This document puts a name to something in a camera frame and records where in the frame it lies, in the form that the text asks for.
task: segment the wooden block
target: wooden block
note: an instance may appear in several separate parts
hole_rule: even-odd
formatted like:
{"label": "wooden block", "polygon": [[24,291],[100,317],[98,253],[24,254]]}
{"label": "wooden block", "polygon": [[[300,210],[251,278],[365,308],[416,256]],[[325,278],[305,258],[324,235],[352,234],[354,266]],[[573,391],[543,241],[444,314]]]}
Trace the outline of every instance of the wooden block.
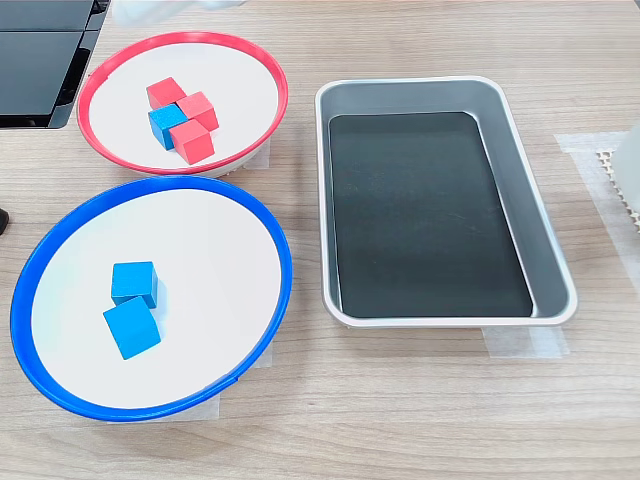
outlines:
{"label": "wooden block", "polygon": [[173,104],[149,112],[151,131],[166,150],[173,148],[173,140],[169,131],[187,120],[182,110]]}
{"label": "wooden block", "polygon": [[178,107],[189,120],[197,120],[204,128],[213,132],[220,125],[213,105],[202,92],[178,100]]}
{"label": "wooden block", "polygon": [[158,325],[142,297],[121,303],[103,315],[125,360],[160,343]]}
{"label": "wooden block", "polygon": [[152,262],[116,263],[111,299],[116,305],[141,297],[149,308],[158,304],[158,276]]}
{"label": "wooden block", "polygon": [[149,105],[154,110],[158,108],[166,107],[172,103],[177,102],[181,98],[187,96],[184,90],[180,88],[180,85],[172,78],[165,78],[164,80],[154,83],[147,87],[147,96],[149,97]]}
{"label": "wooden block", "polygon": [[214,154],[211,134],[197,120],[189,120],[170,130],[176,152],[189,165]]}

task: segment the wood grain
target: wood grain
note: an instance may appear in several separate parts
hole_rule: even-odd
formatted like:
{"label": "wood grain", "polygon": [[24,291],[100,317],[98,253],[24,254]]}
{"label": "wood grain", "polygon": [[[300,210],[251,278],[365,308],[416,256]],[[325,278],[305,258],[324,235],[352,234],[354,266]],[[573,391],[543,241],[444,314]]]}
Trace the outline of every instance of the wood grain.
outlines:
{"label": "wood grain", "polygon": [[[224,392],[219,420],[111,425],[69,414],[26,379],[8,326],[32,249],[78,204],[137,178],[97,155],[73,117],[0,131],[0,478],[637,479],[640,303],[555,133],[640,117],[640,12],[625,1],[271,1],[164,24],[104,27],[91,68],[172,30],[240,35],[291,87],[271,169],[227,179],[289,238],[295,286],[274,366]],[[313,96],[345,78],[484,75],[506,91],[581,308],[563,360],[490,359],[479,330],[353,331],[320,300]]]}

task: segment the clear tape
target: clear tape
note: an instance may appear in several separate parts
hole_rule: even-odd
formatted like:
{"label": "clear tape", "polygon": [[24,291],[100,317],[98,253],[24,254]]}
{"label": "clear tape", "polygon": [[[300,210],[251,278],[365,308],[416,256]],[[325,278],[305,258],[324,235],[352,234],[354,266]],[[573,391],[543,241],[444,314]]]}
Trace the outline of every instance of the clear tape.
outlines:
{"label": "clear tape", "polygon": [[628,132],[556,135],[563,152],[569,153],[580,172],[607,233],[636,291],[640,293],[640,239],[634,219],[612,183],[602,152],[615,152]]}
{"label": "clear tape", "polygon": [[491,358],[562,358],[569,345],[561,327],[485,327]]}
{"label": "clear tape", "polygon": [[271,157],[271,139],[264,142],[251,160],[244,164],[247,170],[266,170]]}

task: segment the silver tray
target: silver tray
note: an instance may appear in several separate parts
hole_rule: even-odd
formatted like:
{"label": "silver tray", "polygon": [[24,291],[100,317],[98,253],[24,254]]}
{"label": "silver tray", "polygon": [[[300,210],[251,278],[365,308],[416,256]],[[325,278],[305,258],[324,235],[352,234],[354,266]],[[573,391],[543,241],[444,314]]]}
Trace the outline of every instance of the silver tray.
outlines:
{"label": "silver tray", "polygon": [[[338,271],[329,123],[344,115],[463,112],[473,117],[489,161],[532,303],[530,316],[397,316],[344,313]],[[577,309],[577,293],[535,184],[502,89],[481,77],[339,81],[316,96],[322,295],[350,327],[484,327],[559,325]]]}

